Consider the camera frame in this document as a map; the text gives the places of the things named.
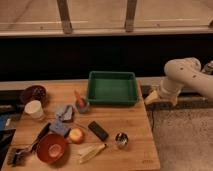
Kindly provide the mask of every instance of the white mug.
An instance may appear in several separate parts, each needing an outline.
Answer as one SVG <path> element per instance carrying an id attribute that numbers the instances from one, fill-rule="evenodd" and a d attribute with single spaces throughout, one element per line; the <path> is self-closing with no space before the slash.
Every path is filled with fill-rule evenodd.
<path id="1" fill-rule="evenodd" d="M 30 115 L 33 119 L 42 120 L 44 119 L 44 111 L 42 109 L 41 102 L 38 100 L 32 100 L 26 104 L 24 112 Z"/>

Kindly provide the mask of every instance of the dark wall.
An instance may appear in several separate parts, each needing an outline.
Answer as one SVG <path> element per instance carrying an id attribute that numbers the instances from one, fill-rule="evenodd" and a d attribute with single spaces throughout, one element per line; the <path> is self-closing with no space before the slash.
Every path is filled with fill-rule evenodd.
<path id="1" fill-rule="evenodd" d="M 88 78 L 91 70 L 162 76 L 166 61 L 213 60 L 213 35 L 2 38 L 0 81 Z"/>

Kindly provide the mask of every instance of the green plastic bin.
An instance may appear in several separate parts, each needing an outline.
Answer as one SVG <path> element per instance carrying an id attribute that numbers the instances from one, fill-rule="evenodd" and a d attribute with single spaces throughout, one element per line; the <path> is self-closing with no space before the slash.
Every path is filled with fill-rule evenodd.
<path id="1" fill-rule="evenodd" d="M 133 72 L 91 71 L 87 100 L 90 104 L 135 105 L 138 90 Z"/>

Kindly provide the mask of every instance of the black remote control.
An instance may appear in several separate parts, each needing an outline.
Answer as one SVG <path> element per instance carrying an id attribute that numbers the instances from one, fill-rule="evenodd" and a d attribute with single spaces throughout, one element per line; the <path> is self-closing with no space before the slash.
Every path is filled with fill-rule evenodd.
<path id="1" fill-rule="evenodd" d="M 109 134 L 100 126 L 98 125 L 95 121 L 92 121 L 89 125 L 88 128 L 101 140 L 104 141 L 107 139 Z"/>

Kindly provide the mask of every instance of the red bowl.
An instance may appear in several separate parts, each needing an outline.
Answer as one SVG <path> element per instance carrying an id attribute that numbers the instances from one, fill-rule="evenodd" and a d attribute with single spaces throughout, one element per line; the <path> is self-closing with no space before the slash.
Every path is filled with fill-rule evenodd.
<path id="1" fill-rule="evenodd" d="M 37 156 L 45 163 L 52 164 L 61 158 L 66 151 L 67 143 L 59 134 L 48 134 L 37 146 Z"/>
<path id="2" fill-rule="evenodd" d="M 42 104 L 46 99 L 46 89 L 41 85 L 33 85 L 21 92 L 20 100 L 26 105 L 32 100 L 39 100 Z"/>

